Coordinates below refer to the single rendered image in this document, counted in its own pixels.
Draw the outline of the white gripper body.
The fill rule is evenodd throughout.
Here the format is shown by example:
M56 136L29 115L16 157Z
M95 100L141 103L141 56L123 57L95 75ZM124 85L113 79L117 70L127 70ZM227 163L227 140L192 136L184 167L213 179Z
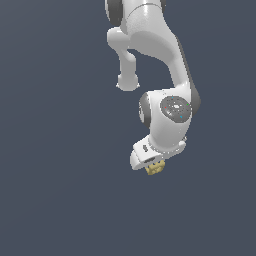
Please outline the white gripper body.
M156 162L160 162L161 160L169 159L181 153L185 149L185 146L186 142L181 140L169 151L161 152L149 143L148 137L145 137L133 145L133 150L130 156L131 167L133 170L138 170L148 167Z

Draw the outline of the small yellow lumpy object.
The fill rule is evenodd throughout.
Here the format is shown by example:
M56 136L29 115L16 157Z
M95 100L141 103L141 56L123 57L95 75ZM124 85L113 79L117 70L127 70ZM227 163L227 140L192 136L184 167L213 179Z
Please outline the small yellow lumpy object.
M151 164L145 168L148 175L154 175L161 172L165 167L165 161L161 160L160 162L156 162L155 164Z

